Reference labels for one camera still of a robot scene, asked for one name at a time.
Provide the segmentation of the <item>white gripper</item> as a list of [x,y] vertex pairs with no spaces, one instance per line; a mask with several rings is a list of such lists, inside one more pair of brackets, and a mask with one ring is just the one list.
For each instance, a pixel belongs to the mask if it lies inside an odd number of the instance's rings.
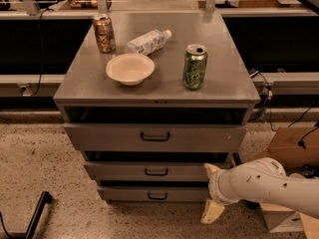
[[210,198],[206,199],[200,222],[202,224],[211,224],[223,213],[225,209],[223,205],[237,203],[239,199],[230,190],[229,183],[224,178],[225,169],[210,163],[206,163],[204,168],[209,179],[209,195],[214,201]]

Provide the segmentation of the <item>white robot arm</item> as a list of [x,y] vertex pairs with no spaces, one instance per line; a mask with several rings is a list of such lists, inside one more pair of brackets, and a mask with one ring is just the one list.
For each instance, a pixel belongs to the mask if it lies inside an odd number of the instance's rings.
[[208,194],[201,216],[203,224],[220,217],[227,205],[239,200],[270,203],[319,218],[319,181],[300,174],[287,176],[275,159],[263,157],[230,169],[204,165]]

